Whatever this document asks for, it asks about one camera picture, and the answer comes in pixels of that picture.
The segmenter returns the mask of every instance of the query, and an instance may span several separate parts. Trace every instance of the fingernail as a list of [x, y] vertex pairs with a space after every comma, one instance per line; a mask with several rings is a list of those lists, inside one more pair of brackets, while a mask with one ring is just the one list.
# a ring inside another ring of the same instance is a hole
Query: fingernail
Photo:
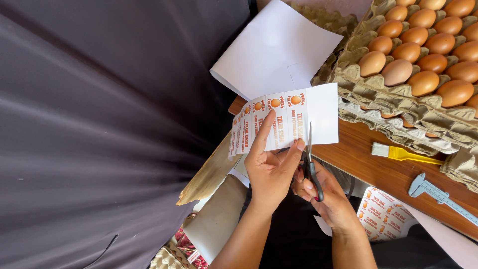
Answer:
[[297, 148], [300, 150], [300, 151], [303, 151], [304, 148], [305, 148], [305, 141], [304, 140], [299, 140], [297, 141]]

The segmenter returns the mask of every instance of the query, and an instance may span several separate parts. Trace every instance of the orange egg logo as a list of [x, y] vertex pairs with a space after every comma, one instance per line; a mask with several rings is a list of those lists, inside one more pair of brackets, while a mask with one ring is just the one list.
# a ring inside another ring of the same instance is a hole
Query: orange egg logo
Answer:
[[271, 101], [271, 106], [272, 106], [272, 107], [278, 107], [278, 106], [280, 106], [280, 105], [281, 105], [281, 100], [279, 100], [279, 99], [272, 99], [272, 101]]
[[301, 98], [300, 96], [298, 96], [298, 95], [294, 95], [294, 96], [292, 96], [292, 98], [291, 98], [291, 103], [292, 103], [293, 105], [297, 105], [297, 104], [299, 104], [301, 101], [302, 101], [302, 98]]
[[260, 110], [262, 108], [262, 104], [260, 102], [257, 102], [255, 105], [254, 105], [254, 109], [255, 110]]

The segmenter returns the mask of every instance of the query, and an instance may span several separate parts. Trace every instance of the hand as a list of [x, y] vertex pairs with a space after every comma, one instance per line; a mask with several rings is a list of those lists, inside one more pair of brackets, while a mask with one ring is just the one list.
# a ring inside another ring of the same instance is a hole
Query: hand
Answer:
[[317, 190], [314, 184], [304, 179], [304, 170], [300, 169], [294, 173], [294, 182], [291, 188], [295, 195], [299, 195], [306, 201], [310, 201], [335, 233], [350, 234], [357, 231], [363, 231], [362, 225], [340, 187], [337, 179], [321, 164], [313, 160], [315, 165], [315, 174], [322, 186], [324, 200], [317, 202], [313, 197], [317, 197]]
[[289, 184], [305, 148], [305, 142], [299, 140], [285, 153], [275, 155], [272, 152], [264, 152], [275, 115], [275, 110], [271, 110], [264, 118], [244, 160], [252, 187], [249, 207], [267, 215], [272, 215], [287, 195]]

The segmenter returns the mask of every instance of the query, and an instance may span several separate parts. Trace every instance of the white bristles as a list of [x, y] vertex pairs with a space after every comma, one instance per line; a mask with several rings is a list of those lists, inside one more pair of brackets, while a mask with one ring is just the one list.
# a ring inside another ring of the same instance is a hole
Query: white bristles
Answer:
[[389, 146], [373, 142], [372, 145], [372, 155], [388, 157]]

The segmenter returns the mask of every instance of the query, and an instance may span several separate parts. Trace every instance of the wooden table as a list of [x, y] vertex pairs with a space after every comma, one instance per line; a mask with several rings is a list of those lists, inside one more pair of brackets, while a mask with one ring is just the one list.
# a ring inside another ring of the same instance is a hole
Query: wooden table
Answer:
[[[229, 107], [229, 112], [236, 115], [245, 103], [246, 101], [238, 96]], [[404, 147], [393, 143], [381, 132], [370, 130], [364, 123], [339, 120], [338, 129], [339, 143], [314, 145], [312, 154], [478, 241], [477, 226], [447, 205], [438, 204], [426, 193], [417, 198], [410, 197], [408, 189], [415, 177], [424, 172], [426, 180], [448, 192], [453, 201], [475, 216], [478, 216], [478, 193], [469, 191], [464, 184], [446, 177], [440, 172], [439, 165], [409, 160], [396, 161], [372, 155], [373, 142]]]

